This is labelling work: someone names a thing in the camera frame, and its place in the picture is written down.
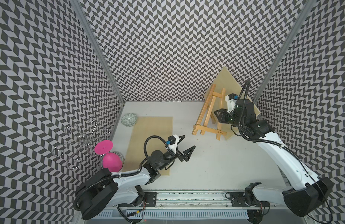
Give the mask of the wooden easel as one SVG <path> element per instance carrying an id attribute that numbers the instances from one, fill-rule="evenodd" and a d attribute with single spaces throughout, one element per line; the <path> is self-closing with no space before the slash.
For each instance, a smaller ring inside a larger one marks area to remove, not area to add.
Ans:
<path id="1" fill-rule="evenodd" d="M 216 84 L 212 84 L 212 86 L 207 92 L 207 97 L 197 118 L 197 121 L 193 126 L 192 135 L 197 135 L 198 131 L 200 131 L 200 135 L 204 135 L 206 132 L 209 132 L 215 134 L 216 139 L 220 141 L 221 137 L 225 136 L 227 133 L 222 130 L 222 124 L 219 121 L 217 121 L 217 118 L 213 113 L 213 109 L 217 99 L 220 99 L 218 110 L 224 109 L 226 89 L 223 88 L 221 92 L 217 92 L 215 91 L 215 89 Z M 208 123 L 210 120 L 213 124 L 217 124 L 217 128 L 208 127 Z"/>

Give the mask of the plywood board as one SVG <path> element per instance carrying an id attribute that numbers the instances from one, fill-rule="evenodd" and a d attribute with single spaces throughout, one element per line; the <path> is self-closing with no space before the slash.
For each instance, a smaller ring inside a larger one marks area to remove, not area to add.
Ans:
<path id="1" fill-rule="evenodd" d="M 155 150 L 167 152 L 165 142 L 173 135 L 173 117 L 138 117 L 137 123 L 133 126 L 129 145 L 123 165 L 123 172 L 139 168 L 139 164 L 145 159 L 144 143 L 150 136 L 159 136 L 163 140 L 153 138 L 148 141 L 146 152 L 148 155 Z"/>
<path id="2" fill-rule="evenodd" d="M 212 84 L 210 85 L 208 90 L 205 92 L 205 94 L 204 94 L 205 99 L 207 99 L 208 94 L 209 94 L 210 89 L 212 88 L 213 84 L 215 84 L 214 92 L 217 92 L 219 94 L 221 94 L 222 89 L 225 88 L 225 96 L 232 94 L 232 93 L 239 95 L 241 90 L 242 90 L 241 85 L 237 82 L 237 80 L 233 77 L 233 75 L 228 71 L 228 69 L 226 67 L 222 68 L 222 70 L 219 72 L 217 77 L 214 79 L 214 81 L 212 82 Z M 214 107 L 212 108 L 212 112 L 211 112 L 212 116 L 214 117 L 214 119 L 216 119 L 216 121 L 217 121 L 217 118 L 214 114 L 214 111 L 221 109 L 220 103 L 221 103 L 221 98 L 216 97 L 215 104 L 214 104 Z M 227 109 L 227 102 L 225 100 L 223 102 L 223 109 Z M 256 107 L 256 105 L 254 106 L 254 112 L 255 112 L 256 116 L 259 116 L 261 114 L 261 111 Z M 226 141 L 228 141 L 228 139 L 230 139 L 231 137 L 233 137 L 235 135 L 233 133 L 233 131 L 231 131 L 230 125 L 228 125 L 228 124 L 222 124 L 221 130 L 227 133 L 226 135 L 223 136 Z"/>

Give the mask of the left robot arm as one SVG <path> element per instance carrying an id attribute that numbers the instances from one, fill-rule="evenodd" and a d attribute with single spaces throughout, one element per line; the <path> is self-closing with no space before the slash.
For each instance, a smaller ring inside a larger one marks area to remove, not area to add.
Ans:
<path id="1" fill-rule="evenodd" d="M 162 141 L 167 151 L 163 153 L 155 150 L 149 155 L 147 145 L 151 139 Z M 148 137 L 143 145 L 145 158 L 138 169 L 119 173 L 107 168 L 98 171 L 76 190 L 73 208 L 81 212 L 84 220 L 90 220 L 106 206 L 144 205 L 147 199 L 142 186 L 155 182 L 161 176 L 160 171 L 168 170 L 176 159 L 185 162 L 190 160 L 196 147 L 181 152 L 178 145 L 184 139 L 184 135 L 172 135 L 166 141 L 157 135 Z"/>

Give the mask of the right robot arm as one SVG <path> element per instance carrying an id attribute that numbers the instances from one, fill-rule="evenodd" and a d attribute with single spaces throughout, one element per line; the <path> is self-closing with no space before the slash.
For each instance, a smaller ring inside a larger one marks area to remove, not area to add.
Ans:
<path id="1" fill-rule="evenodd" d="M 254 105 L 250 100 L 230 100 L 234 109 L 219 109 L 214 112 L 219 123 L 237 128 L 239 135 L 260 146 L 276 163 L 290 183 L 289 188 L 278 188 L 251 183 L 244 190 L 245 204 L 251 207 L 261 202 L 285 205 L 299 217 L 309 215 L 319 206 L 328 203 L 333 182 L 327 177 L 319 177 L 308 168 L 299 157 L 280 139 L 266 120 L 256 118 Z"/>

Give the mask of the green patterned ceramic bowl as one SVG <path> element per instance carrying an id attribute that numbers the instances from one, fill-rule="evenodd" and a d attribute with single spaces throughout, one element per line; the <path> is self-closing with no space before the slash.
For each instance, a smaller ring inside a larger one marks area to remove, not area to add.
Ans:
<path id="1" fill-rule="evenodd" d="M 135 113 L 127 113 L 121 118 L 121 123 L 126 127 L 134 126 L 138 121 L 138 116 Z"/>

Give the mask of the pink egg-shaped container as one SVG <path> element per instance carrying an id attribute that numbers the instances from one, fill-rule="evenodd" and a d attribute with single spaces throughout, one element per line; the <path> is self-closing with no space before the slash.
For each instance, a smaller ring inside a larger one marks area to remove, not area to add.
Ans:
<path id="1" fill-rule="evenodd" d="M 107 168 L 110 172 L 119 172 L 123 168 L 124 157 L 121 153 L 111 151 L 114 144 L 110 140 L 104 140 L 99 142 L 94 152 L 97 155 L 102 155 L 102 167 Z"/>

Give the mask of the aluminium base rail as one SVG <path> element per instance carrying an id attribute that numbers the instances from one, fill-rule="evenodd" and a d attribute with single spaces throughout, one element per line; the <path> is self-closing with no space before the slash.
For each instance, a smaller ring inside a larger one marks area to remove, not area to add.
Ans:
<path id="1" fill-rule="evenodd" d="M 108 205 L 80 224 L 313 224 L 310 217 L 298 217 L 287 207 L 274 203 L 247 206 L 241 191 L 149 190 L 142 203 Z"/>

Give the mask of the aluminium corner post right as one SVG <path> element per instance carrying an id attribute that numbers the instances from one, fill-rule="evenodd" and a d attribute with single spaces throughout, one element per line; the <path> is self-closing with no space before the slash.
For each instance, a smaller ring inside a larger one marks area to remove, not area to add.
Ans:
<path id="1" fill-rule="evenodd" d="M 265 75 L 261 85 L 259 86 L 256 94 L 254 95 L 253 102 L 256 104 L 262 93 L 266 89 L 268 83 L 272 79 L 274 73 L 276 72 L 278 66 L 280 65 L 284 55 L 286 54 L 287 50 L 289 49 L 290 45 L 292 44 L 295 37 L 298 35 L 300 28 L 302 27 L 303 23 L 305 22 L 306 18 L 308 17 L 309 13 L 313 9 L 314 5 L 317 3 L 316 0 L 306 1 L 301 12 L 299 13 L 296 21 L 292 25 L 290 32 L 288 33 L 285 41 L 283 42 L 279 52 L 277 53 L 271 67 L 269 68 L 267 74 Z"/>

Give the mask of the aluminium corner post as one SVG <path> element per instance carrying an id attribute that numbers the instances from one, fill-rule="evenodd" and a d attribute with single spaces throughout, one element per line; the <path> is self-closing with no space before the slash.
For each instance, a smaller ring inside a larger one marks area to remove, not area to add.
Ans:
<path id="1" fill-rule="evenodd" d="M 122 96 L 121 92 L 119 91 L 118 85 L 115 82 L 115 78 L 114 78 L 114 76 L 110 70 L 110 67 L 107 63 L 107 60 L 106 60 L 105 56 L 103 55 L 103 52 L 100 48 L 100 45 L 98 44 L 98 41 L 97 41 L 97 39 L 93 33 L 93 30 L 91 29 L 91 26 L 88 22 L 88 19 L 85 16 L 83 8 L 81 7 L 81 2 L 76 1 L 76 0 L 72 0 L 72 1 L 70 1 L 70 3 L 71 3 L 72 8 L 74 9 L 74 11 L 76 13 L 77 19 L 80 21 L 82 28 L 84 29 L 84 31 L 86 33 L 88 40 L 91 43 L 92 48 L 95 51 L 95 54 L 96 54 L 98 60 L 100 61 L 101 65 L 104 69 L 105 74 L 108 77 L 108 80 L 110 81 L 110 83 L 112 85 L 113 90 L 115 91 L 119 101 L 122 104 L 125 104 L 125 100 L 123 99 L 123 96 Z"/>
<path id="2" fill-rule="evenodd" d="M 292 44 L 295 37 L 298 35 L 300 28 L 302 27 L 303 23 L 305 22 L 306 18 L 308 17 L 309 13 L 313 9 L 314 5 L 317 3 L 316 0 L 306 1 L 301 12 L 299 13 L 296 21 L 292 25 L 290 32 L 288 33 L 285 41 L 283 42 L 279 52 L 277 53 L 271 67 L 269 68 L 267 74 L 265 75 L 261 85 L 259 86 L 256 94 L 254 95 L 253 102 L 256 104 L 262 93 L 266 89 L 268 83 L 272 79 L 274 73 L 276 72 L 278 66 L 280 65 L 284 55 L 286 54 L 287 50 L 289 49 L 290 45 Z"/>

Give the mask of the aluminium corner post left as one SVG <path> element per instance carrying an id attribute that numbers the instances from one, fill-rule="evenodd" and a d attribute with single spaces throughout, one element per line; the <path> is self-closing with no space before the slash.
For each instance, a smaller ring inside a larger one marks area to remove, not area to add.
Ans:
<path id="1" fill-rule="evenodd" d="M 88 19 L 85 16 L 83 8 L 81 7 L 81 2 L 76 1 L 76 0 L 72 0 L 72 1 L 70 1 L 70 3 L 71 3 L 72 8 L 74 9 L 74 11 L 76 13 L 77 19 L 80 21 L 82 28 L 84 29 L 84 31 L 86 33 L 88 40 L 91 43 L 92 48 L 95 51 L 95 54 L 96 54 L 98 60 L 100 61 L 101 65 L 104 69 L 105 74 L 108 77 L 108 80 L 110 81 L 110 83 L 112 85 L 113 90 L 115 91 L 119 101 L 122 104 L 125 104 L 125 100 L 123 99 L 123 96 L 122 96 L 121 92 L 119 91 L 118 85 L 115 82 L 115 78 L 114 78 L 114 76 L 110 70 L 110 67 L 107 63 L 107 60 L 106 60 L 105 56 L 103 55 L 103 52 L 100 48 L 100 45 L 98 44 L 98 41 L 97 41 L 97 39 L 93 33 L 93 30 L 91 29 L 91 26 L 88 22 Z"/>

